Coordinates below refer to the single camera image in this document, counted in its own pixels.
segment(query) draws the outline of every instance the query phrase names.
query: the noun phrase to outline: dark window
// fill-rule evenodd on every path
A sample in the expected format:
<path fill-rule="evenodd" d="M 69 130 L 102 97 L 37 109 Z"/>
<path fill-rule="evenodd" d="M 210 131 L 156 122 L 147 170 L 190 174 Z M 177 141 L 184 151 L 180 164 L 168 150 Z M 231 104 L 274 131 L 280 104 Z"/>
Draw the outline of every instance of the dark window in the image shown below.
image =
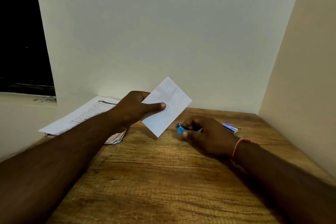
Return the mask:
<path fill-rule="evenodd" d="M 0 92 L 55 96 L 38 0 L 0 2 Z"/>

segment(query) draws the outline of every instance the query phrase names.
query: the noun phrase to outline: red thread bracelet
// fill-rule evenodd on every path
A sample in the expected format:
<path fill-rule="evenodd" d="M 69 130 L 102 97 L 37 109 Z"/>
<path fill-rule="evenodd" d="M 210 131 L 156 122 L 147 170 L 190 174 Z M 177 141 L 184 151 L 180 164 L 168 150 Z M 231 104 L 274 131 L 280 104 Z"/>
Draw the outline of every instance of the red thread bracelet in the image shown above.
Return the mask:
<path fill-rule="evenodd" d="M 244 139 L 244 138 L 241 138 L 238 140 L 238 142 L 236 143 L 236 146 L 234 147 L 234 150 L 233 150 L 233 153 L 232 153 L 232 158 L 233 159 L 233 156 L 235 155 L 235 152 L 238 148 L 238 145 L 241 143 L 241 142 L 250 142 L 250 143 L 254 143 L 254 142 L 251 142 L 250 140 L 247 140 L 247 139 Z"/>

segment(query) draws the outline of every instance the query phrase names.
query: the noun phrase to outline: wooden table surface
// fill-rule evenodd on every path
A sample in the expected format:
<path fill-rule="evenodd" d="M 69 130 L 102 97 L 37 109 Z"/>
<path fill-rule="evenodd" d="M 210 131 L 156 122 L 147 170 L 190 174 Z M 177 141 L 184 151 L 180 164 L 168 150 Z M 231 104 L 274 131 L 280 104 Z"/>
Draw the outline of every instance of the wooden table surface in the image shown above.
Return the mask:
<path fill-rule="evenodd" d="M 138 122 L 121 143 L 103 146 L 48 223 L 283 223 L 240 167 L 174 137 L 176 122 L 191 115 L 237 126 L 239 137 L 333 183 L 257 115 L 187 108 L 158 139 Z"/>

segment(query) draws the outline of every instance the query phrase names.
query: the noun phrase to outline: paper slip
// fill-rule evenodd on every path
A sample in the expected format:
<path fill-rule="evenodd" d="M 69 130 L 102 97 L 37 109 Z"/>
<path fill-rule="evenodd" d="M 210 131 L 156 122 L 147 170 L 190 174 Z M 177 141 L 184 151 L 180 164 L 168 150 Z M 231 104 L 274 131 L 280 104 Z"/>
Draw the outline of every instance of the paper slip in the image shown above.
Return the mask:
<path fill-rule="evenodd" d="M 191 99 L 169 78 L 164 79 L 143 101 L 145 104 L 166 103 L 162 112 L 145 116 L 141 121 L 159 137 L 191 103 Z"/>
<path fill-rule="evenodd" d="M 83 121 L 96 116 L 100 113 L 106 112 L 111 108 L 115 107 L 120 100 L 106 97 L 95 97 L 91 99 L 86 104 L 79 107 L 77 110 L 73 111 L 69 115 L 53 122 L 52 124 L 40 129 L 40 132 L 44 132 L 50 135 L 60 135 L 65 131 L 73 128 L 74 126 L 82 123 Z M 112 135 L 107 141 L 106 144 L 116 144 L 121 141 L 125 134 L 125 131 L 122 133 L 117 133 Z"/>

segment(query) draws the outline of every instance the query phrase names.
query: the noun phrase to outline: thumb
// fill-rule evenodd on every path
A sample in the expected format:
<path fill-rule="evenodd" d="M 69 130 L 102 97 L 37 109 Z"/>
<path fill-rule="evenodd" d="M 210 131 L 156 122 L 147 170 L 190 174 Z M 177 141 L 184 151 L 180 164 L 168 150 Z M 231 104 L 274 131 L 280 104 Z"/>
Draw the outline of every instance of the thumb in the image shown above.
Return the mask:
<path fill-rule="evenodd" d="M 199 133 L 199 132 L 196 132 L 196 131 L 193 131 L 193 130 L 185 130 L 182 133 L 182 137 L 183 138 L 188 138 L 191 141 L 194 141 L 194 142 L 201 145 L 202 142 L 205 139 L 205 134 Z"/>
<path fill-rule="evenodd" d="M 166 108 L 165 103 L 144 104 L 142 103 L 142 115 L 150 112 L 161 112 Z"/>

